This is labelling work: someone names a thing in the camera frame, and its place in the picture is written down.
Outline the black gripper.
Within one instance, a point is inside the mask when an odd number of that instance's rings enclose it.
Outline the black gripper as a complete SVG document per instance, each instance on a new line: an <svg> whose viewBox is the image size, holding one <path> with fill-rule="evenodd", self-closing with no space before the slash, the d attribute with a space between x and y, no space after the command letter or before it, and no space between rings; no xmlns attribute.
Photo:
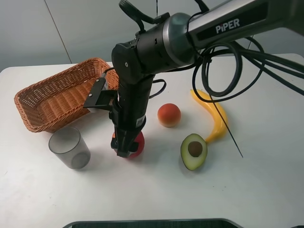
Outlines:
<svg viewBox="0 0 304 228"><path fill-rule="evenodd" d="M134 140L146 123L145 113L153 78L154 75L149 75L134 85L119 80L111 113L115 129L111 148L117 149L120 157L136 157L140 153L140 144Z"/></svg>

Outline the black silver Piper robot arm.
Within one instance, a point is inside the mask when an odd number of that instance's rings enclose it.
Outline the black silver Piper robot arm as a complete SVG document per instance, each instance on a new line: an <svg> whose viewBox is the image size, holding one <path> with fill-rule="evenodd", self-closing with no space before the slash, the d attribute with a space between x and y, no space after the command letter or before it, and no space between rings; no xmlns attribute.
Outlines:
<svg viewBox="0 0 304 228"><path fill-rule="evenodd" d="M267 54L261 47L251 51L237 43L238 39L251 39L254 34L279 27L303 34L303 1L228 0L213 9L202 1L198 5L200 12L192 16L165 13L152 19L128 1L120 1L120 8L140 30L134 40L119 43L112 50L119 86L109 116L115 127L118 156L130 155L131 145L146 123L149 93L158 73L201 68L205 90L215 102L221 102L232 98L242 72L242 59L247 58L261 72L303 94L302 89L268 70L270 66L303 78L302 65ZM213 56L227 53L235 56L235 75L226 90L214 92L209 87L207 65Z"/></svg>

